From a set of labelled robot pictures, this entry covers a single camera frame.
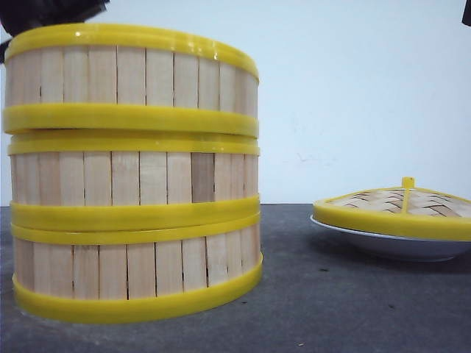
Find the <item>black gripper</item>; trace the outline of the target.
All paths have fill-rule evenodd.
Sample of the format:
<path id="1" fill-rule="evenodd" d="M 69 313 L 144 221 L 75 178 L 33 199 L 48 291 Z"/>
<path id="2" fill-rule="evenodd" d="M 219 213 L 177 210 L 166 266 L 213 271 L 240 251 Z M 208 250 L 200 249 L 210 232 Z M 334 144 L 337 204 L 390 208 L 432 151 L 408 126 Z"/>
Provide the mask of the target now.
<path id="1" fill-rule="evenodd" d="M 12 37 L 41 26 L 83 22 L 106 10 L 107 0 L 1 0 L 1 25 Z"/>

